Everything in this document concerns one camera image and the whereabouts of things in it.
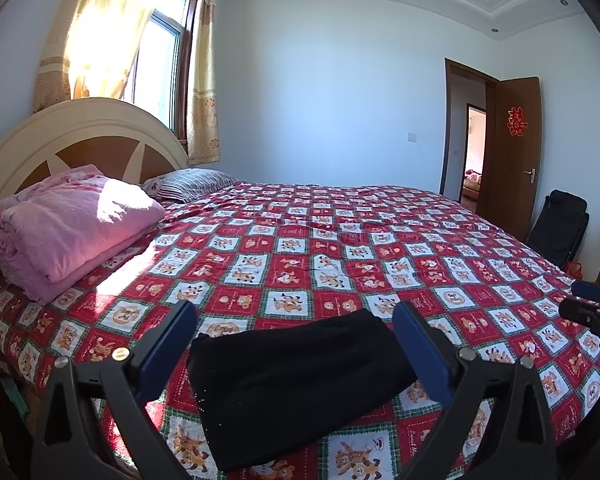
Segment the black folding chair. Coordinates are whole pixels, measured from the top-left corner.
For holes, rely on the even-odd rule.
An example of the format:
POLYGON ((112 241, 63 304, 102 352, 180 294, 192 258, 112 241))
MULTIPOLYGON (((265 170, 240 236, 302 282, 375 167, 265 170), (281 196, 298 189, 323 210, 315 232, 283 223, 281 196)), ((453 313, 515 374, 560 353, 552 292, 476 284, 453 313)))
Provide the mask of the black folding chair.
POLYGON ((588 220, 588 203, 583 198, 554 190, 545 197, 526 245, 562 269, 577 255, 588 220))

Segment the striped pillow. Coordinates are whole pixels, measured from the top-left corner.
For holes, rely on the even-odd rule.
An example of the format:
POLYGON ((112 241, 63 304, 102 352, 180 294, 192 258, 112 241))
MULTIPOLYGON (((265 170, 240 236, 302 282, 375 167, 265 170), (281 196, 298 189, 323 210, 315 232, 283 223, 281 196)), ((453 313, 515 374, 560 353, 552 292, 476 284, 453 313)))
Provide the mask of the striped pillow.
POLYGON ((160 203, 190 203, 236 182, 235 178, 219 170, 184 168, 148 179, 142 189, 160 203))

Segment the pink folded blanket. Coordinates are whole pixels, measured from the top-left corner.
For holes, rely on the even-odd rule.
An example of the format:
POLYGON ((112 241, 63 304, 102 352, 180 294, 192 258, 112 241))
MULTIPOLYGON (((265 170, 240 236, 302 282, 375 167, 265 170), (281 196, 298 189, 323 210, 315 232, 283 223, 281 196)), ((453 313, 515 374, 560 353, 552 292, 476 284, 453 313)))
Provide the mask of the pink folded blanket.
POLYGON ((48 304, 164 217, 138 185, 72 168, 0 200, 0 270, 48 304))

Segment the black pants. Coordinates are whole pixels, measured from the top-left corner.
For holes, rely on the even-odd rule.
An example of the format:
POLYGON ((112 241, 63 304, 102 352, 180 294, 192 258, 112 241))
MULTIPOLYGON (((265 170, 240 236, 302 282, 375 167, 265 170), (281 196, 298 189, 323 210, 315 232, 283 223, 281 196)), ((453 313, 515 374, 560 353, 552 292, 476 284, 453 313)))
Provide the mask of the black pants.
POLYGON ((393 331, 366 310, 275 330, 199 335, 186 367, 208 447, 226 474, 298 452, 416 379, 393 331))

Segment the red patchwork bedspread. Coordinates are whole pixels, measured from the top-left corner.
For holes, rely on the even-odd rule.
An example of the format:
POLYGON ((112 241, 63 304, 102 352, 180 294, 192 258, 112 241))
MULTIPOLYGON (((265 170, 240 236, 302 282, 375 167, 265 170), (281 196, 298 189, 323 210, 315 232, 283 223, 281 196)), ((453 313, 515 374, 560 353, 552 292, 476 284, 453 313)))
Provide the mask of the red patchwork bedspread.
POLYGON ((274 330, 411 301, 483 359, 528 356, 563 439, 600 397, 600 342, 563 320, 570 277, 446 198, 414 188, 236 184, 172 205, 158 230, 37 304, 0 281, 0 362, 35 391, 54 361, 98 362, 182 300, 199 333, 274 330))

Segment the cream wooden headboard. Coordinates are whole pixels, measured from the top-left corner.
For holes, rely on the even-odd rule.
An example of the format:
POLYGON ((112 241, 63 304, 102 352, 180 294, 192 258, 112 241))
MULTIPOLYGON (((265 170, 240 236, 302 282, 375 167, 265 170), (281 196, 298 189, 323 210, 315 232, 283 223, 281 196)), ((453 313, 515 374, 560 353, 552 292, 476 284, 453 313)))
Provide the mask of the cream wooden headboard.
POLYGON ((105 98, 66 101, 32 115, 1 138, 0 200, 82 166, 140 185, 186 167, 187 161, 175 134, 132 104, 105 98))

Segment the left yellow curtain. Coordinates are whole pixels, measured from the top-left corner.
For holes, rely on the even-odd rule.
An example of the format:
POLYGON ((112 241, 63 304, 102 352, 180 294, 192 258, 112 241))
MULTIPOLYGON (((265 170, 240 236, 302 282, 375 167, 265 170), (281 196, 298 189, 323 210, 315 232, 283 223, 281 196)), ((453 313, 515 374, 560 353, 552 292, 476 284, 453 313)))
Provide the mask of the left yellow curtain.
POLYGON ((119 99, 156 0, 61 0, 34 85, 32 110, 119 99))

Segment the red double happiness decal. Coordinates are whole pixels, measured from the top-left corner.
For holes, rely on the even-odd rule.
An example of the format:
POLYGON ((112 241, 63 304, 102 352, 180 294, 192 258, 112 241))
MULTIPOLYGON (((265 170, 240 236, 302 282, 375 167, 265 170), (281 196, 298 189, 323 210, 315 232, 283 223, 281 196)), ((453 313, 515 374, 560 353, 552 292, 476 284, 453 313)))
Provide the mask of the red double happiness decal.
POLYGON ((506 126, 511 136, 518 136, 518 138, 524 136, 528 129, 528 122, 526 121, 524 109, 521 106, 511 107, 507 111, 506 126))

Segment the right yellow curtain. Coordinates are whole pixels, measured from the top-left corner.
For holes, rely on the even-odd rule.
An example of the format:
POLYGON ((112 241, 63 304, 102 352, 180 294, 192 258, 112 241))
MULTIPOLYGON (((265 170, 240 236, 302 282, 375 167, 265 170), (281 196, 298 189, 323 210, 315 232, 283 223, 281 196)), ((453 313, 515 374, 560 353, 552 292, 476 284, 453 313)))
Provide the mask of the right yellow curtain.
POLYGON ((187 81, 187 154, 190 166, 220 160, 214 66, 215 0, 196 0, 187 81))

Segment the window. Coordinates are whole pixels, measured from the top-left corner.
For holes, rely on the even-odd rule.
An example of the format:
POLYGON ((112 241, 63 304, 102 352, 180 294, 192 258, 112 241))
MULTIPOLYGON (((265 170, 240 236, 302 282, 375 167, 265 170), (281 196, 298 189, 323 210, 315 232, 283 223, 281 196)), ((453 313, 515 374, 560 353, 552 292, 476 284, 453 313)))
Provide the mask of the window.
POLYGON ((186 140, 186 93, 196 0, 157 0, 136 52, 122 100, 186 140))

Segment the brown wooden door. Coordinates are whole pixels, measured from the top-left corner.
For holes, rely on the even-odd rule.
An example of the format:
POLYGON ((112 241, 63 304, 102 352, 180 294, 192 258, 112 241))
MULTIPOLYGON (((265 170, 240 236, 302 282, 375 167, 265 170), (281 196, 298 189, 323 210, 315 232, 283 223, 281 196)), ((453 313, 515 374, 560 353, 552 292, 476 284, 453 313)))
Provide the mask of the brown wooden door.
POLYGON ((486 85, 486 144, 477 214, 524 240, 531 226, 542 154, 542 96, 539 78, 486 85), (522 138, 508 132, 507 111, 521 106, 528 129, 522 138), (524 171, 535 168, 535 181, 524 171))

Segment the red gift bag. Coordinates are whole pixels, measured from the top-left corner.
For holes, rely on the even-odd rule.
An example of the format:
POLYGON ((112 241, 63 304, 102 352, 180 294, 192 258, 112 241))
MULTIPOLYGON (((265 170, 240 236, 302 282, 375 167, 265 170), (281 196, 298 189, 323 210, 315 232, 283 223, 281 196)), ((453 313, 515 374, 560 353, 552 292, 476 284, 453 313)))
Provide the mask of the red gift bag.
POLYGON ((565 265, 565 272, 570 278, 574 280, 582 280, 583 269, 582 264, 579 261, 570 261, 565 265))

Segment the yellow curtain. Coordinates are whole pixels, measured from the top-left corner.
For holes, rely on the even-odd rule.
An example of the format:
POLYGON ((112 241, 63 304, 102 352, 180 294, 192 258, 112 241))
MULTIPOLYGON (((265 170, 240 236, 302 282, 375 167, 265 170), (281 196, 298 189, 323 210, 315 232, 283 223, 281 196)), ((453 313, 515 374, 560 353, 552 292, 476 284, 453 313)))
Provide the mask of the yellow curtain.
POLYGON ((187 154, 190 166, 220 160, 214 66, 215 0, 196 0, 187 81, 187 154))
POLYGON ((156 0, 61 0, 34 85, 32 110, 119 99, 156 0))

